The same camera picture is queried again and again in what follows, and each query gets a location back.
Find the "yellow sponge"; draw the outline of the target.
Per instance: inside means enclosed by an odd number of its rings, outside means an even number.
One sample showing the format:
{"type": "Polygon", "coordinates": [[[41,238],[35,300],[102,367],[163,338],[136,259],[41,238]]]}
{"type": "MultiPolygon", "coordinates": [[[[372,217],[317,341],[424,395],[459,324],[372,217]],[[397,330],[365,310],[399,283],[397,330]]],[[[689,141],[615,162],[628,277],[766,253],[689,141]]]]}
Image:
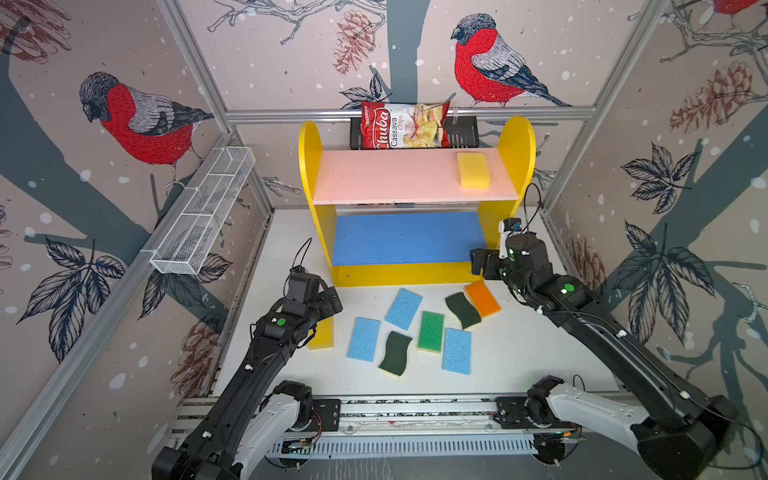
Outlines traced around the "yellow sponge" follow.
{"type": "Polygon", "coordinates": [[[487,190],[491,175],[483,153],[463,152],[457,155],[459,181],[465,190],[487,190]]]}
{"type": "Polygon", "coordinates": [[[317,324],[315,336],[309,342],[310,350],[332,349],[334,347],[334,318],[329,317],[317,324]]]}

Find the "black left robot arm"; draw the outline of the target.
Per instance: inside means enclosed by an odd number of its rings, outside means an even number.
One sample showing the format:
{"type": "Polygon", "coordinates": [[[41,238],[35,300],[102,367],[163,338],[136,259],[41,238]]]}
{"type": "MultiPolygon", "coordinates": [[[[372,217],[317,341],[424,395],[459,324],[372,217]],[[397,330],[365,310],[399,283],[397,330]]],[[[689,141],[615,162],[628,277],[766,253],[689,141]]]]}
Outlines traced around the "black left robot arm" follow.
{"type": "Polygon", "coordinates": [[[241,365],[205,418],[177,448],[165,447],[151,467],[153,479],[247,479],[274,442],[312,417],[312,389],[284,381],[267,393],[318,323],[343,310],[336,289],[301,266],[287,289],[251,325],[241,365]]]}

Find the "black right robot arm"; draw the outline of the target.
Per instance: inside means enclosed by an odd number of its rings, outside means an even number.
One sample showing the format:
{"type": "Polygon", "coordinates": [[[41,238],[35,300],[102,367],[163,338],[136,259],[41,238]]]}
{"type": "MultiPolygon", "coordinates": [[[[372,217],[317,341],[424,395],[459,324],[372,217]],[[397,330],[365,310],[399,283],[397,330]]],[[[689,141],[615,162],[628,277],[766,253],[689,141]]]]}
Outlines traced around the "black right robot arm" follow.
{"type": "Polygon", "coordinates": [[[619,403],[548,375],[527,391],[529,420],[584,426],[638,454],[662,479],[695,479],[724,447],[738,415],[724,396],[708,396],[629,334],[580,280],[554,272],[543,241],[507,233],[497,250],[474,249],[471,271],[503,282],[525,304],[587,347],[637,402],[619,403]]]}

